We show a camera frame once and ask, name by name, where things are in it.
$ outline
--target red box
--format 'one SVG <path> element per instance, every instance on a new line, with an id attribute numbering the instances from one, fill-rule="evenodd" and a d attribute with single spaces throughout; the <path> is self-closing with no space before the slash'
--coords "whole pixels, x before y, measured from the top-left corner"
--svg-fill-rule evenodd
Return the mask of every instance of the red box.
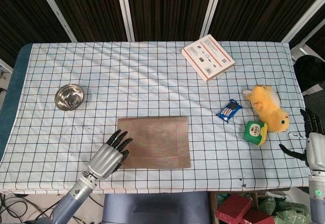
<path id="1" fill-rule="evenodd" d="M 274 224 L 272 216 L 264 212 L 250 209 L 240 221 L 241 224 Z"/>
<path id="2" fill-rule="evenodd" d="M 251 206 L 251 199 L 234 194 L 217 208 L 216 216 L 226 223 L 238 224 Z"/>

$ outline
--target table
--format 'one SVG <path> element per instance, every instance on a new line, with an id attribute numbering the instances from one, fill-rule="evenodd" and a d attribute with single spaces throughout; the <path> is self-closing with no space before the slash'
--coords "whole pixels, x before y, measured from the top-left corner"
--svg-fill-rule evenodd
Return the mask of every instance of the table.
<path id="1" fill-rule="evenodd" d="M 115 131 L 117 118 L 169 115 L 189 117 L 192 168 L 119 170 L 101 181 L 96 193 L 306 186 L 309 169 L 278 146 L 281 142 L 297 152 L 305 148 L 299 112 L 304 102 L 288 44 L 220 42 L 236 64 L 206 84 L 181 55 L 189 43 L 24 47 L 0 115 L 6 122 L 0 129 L 0 146 L 4 150 L 6 145 L 0 190 L 65 193 Z M 54 95 L 69 83 L 82 86 L 86 98 L 77 110 L 63 112 L 55 107 Z M 245 124 L 258 117 L 242 91 L 257 84 L 272 85 L 291 121 L 288 132 L 268 133 L 262 147 L 243 140 Z M 229 99 L 243 109 L 227 124 L 215 114 Z"/>

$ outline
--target stuffed toy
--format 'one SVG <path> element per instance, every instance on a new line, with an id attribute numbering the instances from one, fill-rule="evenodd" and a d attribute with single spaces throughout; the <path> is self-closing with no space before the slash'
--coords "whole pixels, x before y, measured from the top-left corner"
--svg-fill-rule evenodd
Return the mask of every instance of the stuffed toy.
<path id="1" fill-rule="evenodd" d="M 258 85 L 253 91 L 245 90 L 244 94 L 250 100 L 262 122 L 268 125 L 271 132 L 282 132 L 289 127 L 288 113 L 280 108 L 280 98 L 271 86 Z"/>

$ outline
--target snack package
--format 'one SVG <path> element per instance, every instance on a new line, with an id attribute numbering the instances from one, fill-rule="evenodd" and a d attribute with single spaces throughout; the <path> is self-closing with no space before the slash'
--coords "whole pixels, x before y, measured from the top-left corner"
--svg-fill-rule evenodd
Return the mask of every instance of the snack package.
<path id="1" fill-rule="evenodd" d="M 229 119 L 231 119 L 239 109 L 242 109 L 242 107 L 235 100 L 231 99 L 228 105 L 226 105 L 220 113 L 216 114 L 216 116 L 220 117 L 226 123 L 229 123 Z"/>

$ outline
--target cable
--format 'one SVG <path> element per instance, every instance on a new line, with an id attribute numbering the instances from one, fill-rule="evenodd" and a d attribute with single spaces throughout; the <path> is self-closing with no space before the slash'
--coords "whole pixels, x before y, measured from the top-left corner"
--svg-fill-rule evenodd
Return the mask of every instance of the cable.
<path id="1" fill-rule="evenodd" d="M 42 212 L 43 210 L 46 210 L 46 208 L 34 211 L 32 214 L 30 214 L 30 215 L 26 218 L 26 220 L 30 220 L 30 218 L 31 218 L 35 213 L 37 213 L 37 212 Z"/>
<path id="2" fill-rule="evenodd" d="M 19 196 L 14 196 L 14 197 L 9 197 L 9 198 L 7 198 L 6 199 L 6 201 L 8 201 L 9 199 L 15 199 L 15 198 L 18 198 L 18 199 L 21 199 L 22 201 L 25 201 L 25 202 L 27 202 L 28 204 L 30 204 L 30 205 L 32 205 L 35 209 L 36 209 L 36 211 L 35 212 L 42 212 L 42 210 L 40 209 L 40 207 L 39 206 L 37 206 L 35 203 L 33 203 L 32 201 L 30 201 L 30 200 L 28 200 L 28 199 L 26 199 L 25 197 L 19 197 Z"/>
<path id="3" fill-rule="evenodd" d="M 76 220 L 76 222 L 77 222 L 77 220 L 79 220 L 79 221 L 81 221 L 83 224 L 86 224 L 82 219 L 80 219 L 80 218 L 78 218 L 78 217 L 76 217 L 76 216 L 72 216 L 72 218 L 74 219 L 74 220 Z"/>
<path id="4" fill-rule="evenodd" d="M 99 206 L 104 207 L 102 204 L 100 204 L 100 203 L 98 203 L 96 200 L 94 200 L 91 196 L 89 196 L 89 198 L 90 198 L 92 201 L 94 201 L 96 204 L 98 204 Z"/>
<path id="5" fill-rule="evenodd" d="M 48 211 L 49 209 L 51 209 L 53 206 L 57 205 L 60 201 L 61 201 L 61 200 L 56 201 L 56 202 L 55 202 L 53 205 L 51 205 L 49 208 L 47 208 L 46 210 L 42 211 L 41 214 L 39 214 L 39 215 L 35 218 L 35 220 L 37 220 L 38 218 L 40 218 L 41 215 L 43 215 L 46 211 Z"/>
<path id="6" fill-rule="evenodd" d="M 17 218 L 19 219 L 19 221 L 22 223 L 22 220 L 21 220 L 21 217 L 26 214 L 27 212 L 27 209 L 28 209 L 28 206 L 27 204 L 24 202 L 24 201 L 16 201 L 10 205 L 6 205 L 6 197 L 3 196 L 2 194 L 0 194 L 0 201 L 1 201 L 1 209 L 2 207 L 4 207 L 5 209 L 4 210 L 1 210 L 0 211 L 0 215 L 4 212 L 4 211 L 7 211 L 9 215 L 11 215 L 13 218 Z M 24 213 L 22 215 L 18 215 L 15 211 L 13 211 L 10 207 L 17 204 L 17 203 L 23 203 L 26 207 Z"/>

